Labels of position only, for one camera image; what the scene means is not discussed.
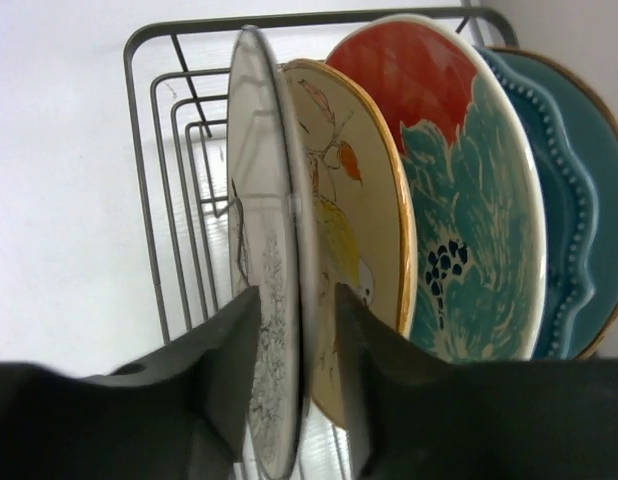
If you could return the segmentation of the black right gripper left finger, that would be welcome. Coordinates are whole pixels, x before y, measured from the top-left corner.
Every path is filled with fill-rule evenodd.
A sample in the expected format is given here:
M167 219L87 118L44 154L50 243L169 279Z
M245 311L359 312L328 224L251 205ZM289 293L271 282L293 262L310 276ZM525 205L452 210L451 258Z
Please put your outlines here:
M0 479L225 479L240 457L260 327L249 288L108 375L0 363Z

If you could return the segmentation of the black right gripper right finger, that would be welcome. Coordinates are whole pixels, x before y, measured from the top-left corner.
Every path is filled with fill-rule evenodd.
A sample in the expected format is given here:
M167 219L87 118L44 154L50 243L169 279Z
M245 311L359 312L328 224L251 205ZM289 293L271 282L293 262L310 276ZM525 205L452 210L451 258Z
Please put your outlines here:
M618 479L618 359L449 364L335 289L356 479Z

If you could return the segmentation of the beige plate with bird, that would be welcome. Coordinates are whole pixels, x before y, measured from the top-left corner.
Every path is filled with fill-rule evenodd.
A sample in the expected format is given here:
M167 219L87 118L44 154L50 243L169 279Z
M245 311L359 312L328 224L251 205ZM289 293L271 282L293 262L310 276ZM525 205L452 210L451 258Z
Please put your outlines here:
M380 321L407 336L416 308L415 215L396 143L371 96L316 60L292 60L282 73L299 126L320 245L313 401L342 428L335 287L348 285Z

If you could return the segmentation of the cream plate with tree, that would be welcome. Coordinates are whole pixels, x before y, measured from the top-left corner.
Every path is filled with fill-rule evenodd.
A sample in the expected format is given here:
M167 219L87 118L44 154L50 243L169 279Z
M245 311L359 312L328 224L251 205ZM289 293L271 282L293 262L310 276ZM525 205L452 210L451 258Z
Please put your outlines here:
M256 287L261 320L247 421L268 479L291 477L306 402L289 128L271 46L237 34L228 83L227 194L232 292Z

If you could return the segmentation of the red patterned plate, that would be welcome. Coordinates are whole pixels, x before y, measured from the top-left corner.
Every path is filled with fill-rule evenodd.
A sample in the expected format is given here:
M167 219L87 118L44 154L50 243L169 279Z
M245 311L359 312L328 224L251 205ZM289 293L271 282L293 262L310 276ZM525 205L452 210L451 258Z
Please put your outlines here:
M530 359L545 302L544 204L527 136L486 61L407 14L352 32L326 61L375 101L403 164L419 265L407 337L448 362Z

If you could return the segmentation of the light blue flower plate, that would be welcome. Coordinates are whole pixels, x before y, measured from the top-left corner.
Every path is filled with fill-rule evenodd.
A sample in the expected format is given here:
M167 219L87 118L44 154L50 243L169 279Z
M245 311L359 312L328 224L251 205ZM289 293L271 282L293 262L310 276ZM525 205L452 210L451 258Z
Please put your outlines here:
M552 95L598 194L598 227L589 257L595 293L576 316L567 359L583 358L618 315L618 122L593 87L557 61L520 49L489 49Z

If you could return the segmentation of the dark teal scalloped plate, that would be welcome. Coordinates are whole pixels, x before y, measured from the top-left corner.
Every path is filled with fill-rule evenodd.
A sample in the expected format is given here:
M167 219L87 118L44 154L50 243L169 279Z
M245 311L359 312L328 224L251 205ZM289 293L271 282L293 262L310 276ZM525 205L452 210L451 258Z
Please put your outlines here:
M547 285L535 360L570 357L576 316L595 293L589 257L599 204L593 181L569 140L552 95L518 73L495 51L477 49L505 91L529 141L547 227Z

